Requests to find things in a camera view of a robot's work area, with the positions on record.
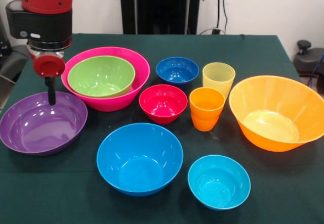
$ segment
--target purple bowl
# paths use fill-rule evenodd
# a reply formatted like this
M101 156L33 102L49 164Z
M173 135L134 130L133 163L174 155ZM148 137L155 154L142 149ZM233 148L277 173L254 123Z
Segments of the purple bowl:
M0 121L0 140L16 152L45 156L69 146L84 127L88 110L72 94L56 92L56 104L47 93L29 96L11 106Z

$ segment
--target light blue bowl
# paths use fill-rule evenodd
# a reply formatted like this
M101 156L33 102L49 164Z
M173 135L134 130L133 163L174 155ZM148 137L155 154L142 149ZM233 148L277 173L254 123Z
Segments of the light blue bowl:
M245 169L233 159L220 155L195 161L188 182L194 196L212 210L229 210L241 205L251 190Z
M199 67L190 59L170 57L157 64L156 73L164 83L184 87L199 75Z
M167 129L149 123L125 125L101 143L97 166L115 189L131 196L155 194L178 174L183 150Z

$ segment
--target yellow cup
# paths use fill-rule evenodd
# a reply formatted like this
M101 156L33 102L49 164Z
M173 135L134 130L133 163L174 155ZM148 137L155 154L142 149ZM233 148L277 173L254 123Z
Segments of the yellow cup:
M230 65L222 62L207 64L202 70L202 85L220 91L225 100L232 88L235 70Z
M209 131L216 125L224 108L224 95L211 87L199 87L189 96L191 119L200 131Z

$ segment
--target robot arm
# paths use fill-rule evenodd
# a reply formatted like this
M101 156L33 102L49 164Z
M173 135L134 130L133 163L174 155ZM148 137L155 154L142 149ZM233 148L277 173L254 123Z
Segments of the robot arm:
M49 103L55 104L55 77L65 64L64 49L71 45L72 0L20 0L6 6L10 34L27 39L35 72L45 78Z

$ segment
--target green bowl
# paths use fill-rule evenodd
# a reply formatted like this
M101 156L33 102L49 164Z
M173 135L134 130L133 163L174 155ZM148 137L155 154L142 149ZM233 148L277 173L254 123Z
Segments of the green bowl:
M115 56L97 56L76 64L67 80L79 94L112 98L126 94L134 78L134 67L128 61Z

